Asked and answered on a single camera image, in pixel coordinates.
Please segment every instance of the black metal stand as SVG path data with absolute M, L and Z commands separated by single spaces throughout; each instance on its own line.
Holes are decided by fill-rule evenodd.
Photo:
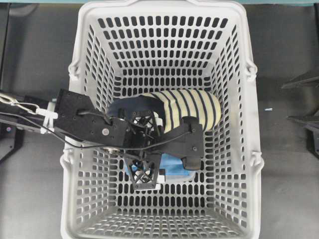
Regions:
M 9 22 L 9 3 L 0 3 L 0 89 L 2 88 L 2 70 L 6 43 L 7 27 Z M 0 161 L 16 150 L 16 127 L 0 123 Z

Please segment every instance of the blue towel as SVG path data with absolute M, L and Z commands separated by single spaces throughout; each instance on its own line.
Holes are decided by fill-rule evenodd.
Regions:
M 162 154 L 160 160 L 160 169 L 165 169 L 166 176 L 188 176 L 190 171 L 183 168 L 183 162 L 180 158 L 176 158 L 169 154 Z M 125 166 L 125 172 L 128 174 L 127 166 Z

